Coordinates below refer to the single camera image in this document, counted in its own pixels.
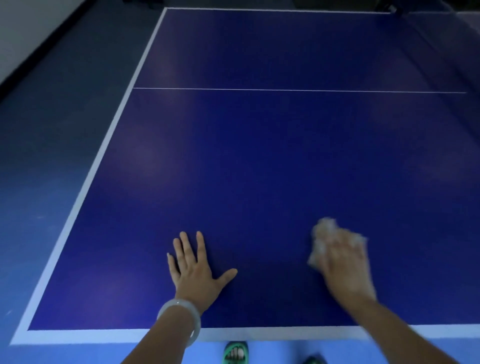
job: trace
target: left hand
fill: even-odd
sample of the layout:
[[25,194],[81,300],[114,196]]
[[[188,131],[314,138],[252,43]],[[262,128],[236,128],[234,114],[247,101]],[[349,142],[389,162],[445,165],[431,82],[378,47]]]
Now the left hand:
[[238,271],[230,269],[219,279],[213,279],[202,233],[197,232],[197,259],[185,232],[180,233],[180,239],[173,240],[180,272],[175,265],[175,258],[167,253],[170,275],[176,288],[175,298],[191,302],[201,315],[217,299],[222,289],[235,278]]

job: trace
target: blue table surface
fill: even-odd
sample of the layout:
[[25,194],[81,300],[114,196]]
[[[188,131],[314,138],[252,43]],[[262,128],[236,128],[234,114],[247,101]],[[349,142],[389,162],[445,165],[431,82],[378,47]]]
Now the blue table surface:
[[[136,87],[429,90],[388,19],[168,12]],[[436,94],[134,89],[30,329],[149,328],[182,230],[214,275],[239,270],[204,327],[351,325],[306,265],[323,216],[369,237],[379,298],[410,324],[476,323],[479,182]]]

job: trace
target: white center line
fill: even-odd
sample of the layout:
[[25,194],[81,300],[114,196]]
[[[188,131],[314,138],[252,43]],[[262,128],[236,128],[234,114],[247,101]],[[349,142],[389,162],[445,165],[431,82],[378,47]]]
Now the white center line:
[[205,91],[283,91],[283,92],[363,92],[388,94],[466,94],[466,91],[385,91],[385,90],[286,90],[268,88],[186,88],[186,87],[134,87],[136,90],[205,90]]

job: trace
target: floor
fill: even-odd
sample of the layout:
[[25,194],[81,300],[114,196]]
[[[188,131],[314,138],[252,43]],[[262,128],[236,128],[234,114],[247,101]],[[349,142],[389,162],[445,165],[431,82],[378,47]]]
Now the floor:
[[[160,12],[98,0],[0,104],[0,361],[119,363],[131,344],[8,344]],[[462,363],[480,340],[435,340]],[[224,342],[195,343],[184,363],[220,361]],[[384,363],[371,342],[250,342],[251,362]]]

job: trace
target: forearm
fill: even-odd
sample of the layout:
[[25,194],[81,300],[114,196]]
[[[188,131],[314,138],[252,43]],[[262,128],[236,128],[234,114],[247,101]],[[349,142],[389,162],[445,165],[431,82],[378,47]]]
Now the forearm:
[[122,364],[180,364],[193,328],[186,308],[169,307]]
[[350,314],[380,346],[390,364],[456,364],[455,360],[375,301],[362,304]]

